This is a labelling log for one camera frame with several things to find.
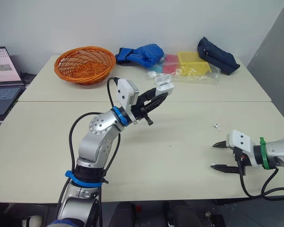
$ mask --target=yellow plastic box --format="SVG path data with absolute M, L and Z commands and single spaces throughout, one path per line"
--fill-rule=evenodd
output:
M 201 59 L 198 52 L 178 52 L 177 55 L 183 76 L 203 76 L 211 72 L 208 62 Z

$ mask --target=blue cable clip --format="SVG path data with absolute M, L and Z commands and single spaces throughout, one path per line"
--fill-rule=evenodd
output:
M 65 173 L 66 177 L 69 177 L 74 183 L 76 183 L 77 185 L 80 185 L 81 187 L 86 187 L 86 188 L 98 188 L 102 186 L 102 183 L 86 183 L 83 182 L 81 180 L 78 180 L 74 174 L 72 174 L 71 170 L 67 170 Z
M 123 115 L 121 114 L 120 110 L 118 109 L 118 107 L 114 106 L 113 107 L 114 112 L 118 115 L 120 121 L 122 122 L 122 124 L 124 126 L 128 126 L 128 121 L 125 117 L 123 117 Z

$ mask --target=laptop screen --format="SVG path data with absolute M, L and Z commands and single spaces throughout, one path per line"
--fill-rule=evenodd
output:
M 0 84 L 21 83 L 15 66 L 13 65 L 5 47 L 0 47 Z

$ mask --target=blue bag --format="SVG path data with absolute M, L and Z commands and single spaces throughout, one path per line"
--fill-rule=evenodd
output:
M 148 44 L 138 49 L 120 48 L 115 58 L 117 64 L 136 62 L 145 68 L 154 66 L 164 55 L 163 50 L 156 44 Z
M 221 50 L 203 37 L 198 44 L 200 58 L 221 69 L 221 72 L 230 75 L 240 65 L 236 63 L 233 55 Z

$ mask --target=green ring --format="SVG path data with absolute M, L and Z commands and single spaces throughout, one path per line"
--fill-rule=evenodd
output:
M 266 154 L 266 146 L 265 146 L 266 142 L 263 137 L 260 137 L 260 144 L 261 144 L 261 154 L 262 154 L 264 169 L 270 169 Z

